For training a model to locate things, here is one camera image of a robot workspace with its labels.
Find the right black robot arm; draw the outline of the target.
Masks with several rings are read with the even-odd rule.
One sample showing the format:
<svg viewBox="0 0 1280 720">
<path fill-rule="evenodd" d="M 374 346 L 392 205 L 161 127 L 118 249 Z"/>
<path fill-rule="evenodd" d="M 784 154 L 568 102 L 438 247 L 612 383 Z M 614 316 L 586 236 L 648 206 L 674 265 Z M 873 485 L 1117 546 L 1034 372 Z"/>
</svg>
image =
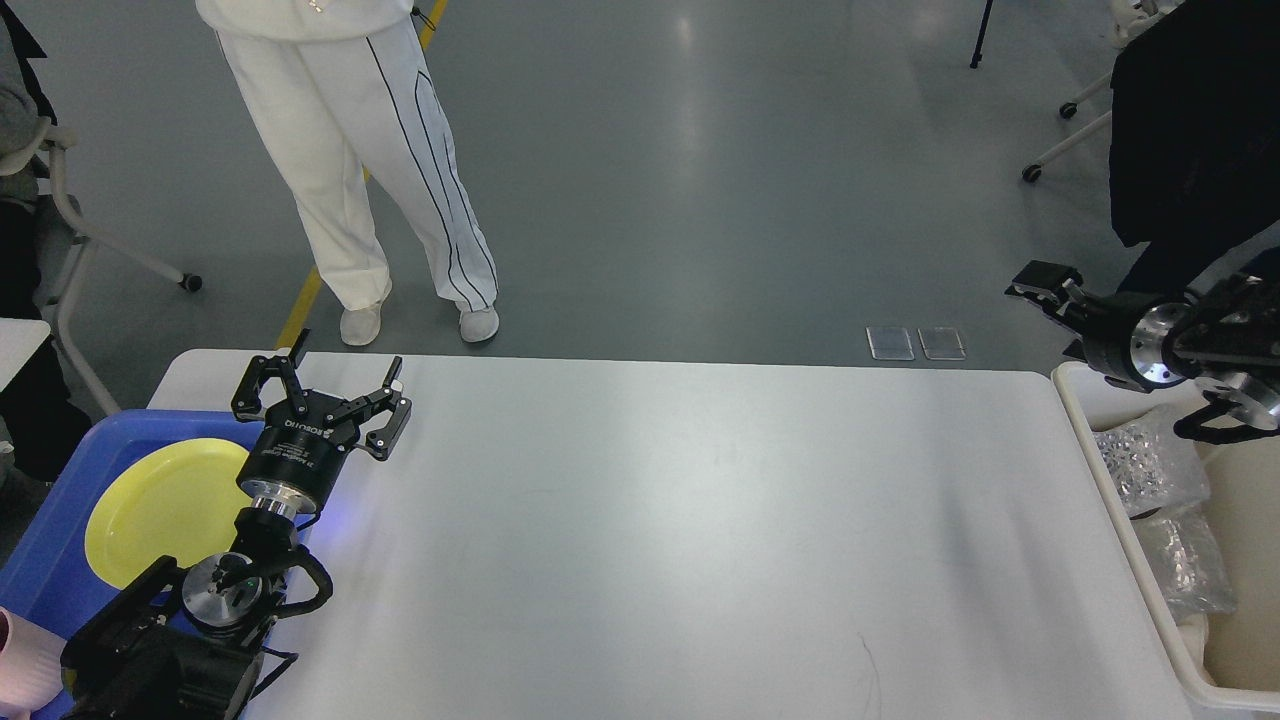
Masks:
<svg viewBox="0 0 1280 720">
<path fill-rule="evenodd" d="M 1030 261 L 1005 295 L 1073 333 L 1070 356 L 1140 393 L 1193 382 L 1204 406 L 1174 433 L 1207 445 L 1277 436 L 1277 277 L 1242 270 L 1207 293 L 1085 290 L 1080 272 Z"/>
</svg>

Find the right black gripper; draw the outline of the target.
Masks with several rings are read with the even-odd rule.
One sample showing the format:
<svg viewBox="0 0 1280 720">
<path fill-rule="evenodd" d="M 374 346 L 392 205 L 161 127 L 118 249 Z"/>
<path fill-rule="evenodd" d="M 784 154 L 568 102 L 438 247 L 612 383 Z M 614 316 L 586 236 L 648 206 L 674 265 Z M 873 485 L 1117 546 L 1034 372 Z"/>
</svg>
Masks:
<svg viewBox="0 0 1280 720">
<path fill-rule="evenodd" d="M 1158 295 L 1114 295 L 1097 299 L 1083 288 L 1074 266 L 1032 260 L 1005 288 L 1005 295 L 1037 307 L 1056 325 L 1082 338 L 1062 354 L 1084 363 L 1120 389 L 1149 393 L 1187 379 L 1183 361 L 1169 348 L 1172 332 L 1190 315 L 1185 300 Z"/>
</svg>

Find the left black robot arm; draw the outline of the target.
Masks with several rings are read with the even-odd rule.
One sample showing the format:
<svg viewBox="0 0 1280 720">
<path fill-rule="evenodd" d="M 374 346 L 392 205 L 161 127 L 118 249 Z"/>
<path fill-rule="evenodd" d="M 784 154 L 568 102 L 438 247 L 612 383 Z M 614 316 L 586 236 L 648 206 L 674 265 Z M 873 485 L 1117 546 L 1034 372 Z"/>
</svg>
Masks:
<svg viewBox="0 0 1280 720">
<path fill-rule="evenodd" d="M 61 652 L 70 719 L 237 719 L 297 660 L 275 652 L 274 626 L 321 609 L 329 571 L 301 541 L 323 515 L 349 455 L 393 452 L 412 414 L 393 357 L 378 388 L 356 398 L 306 389 L 305 336 L 287 354 L 257 355 L 232 396 L 237 421 L 264 428 L 236 475 L 248 503 L 216 551 L 182 565 L 154 560 Z"/>
</svg>

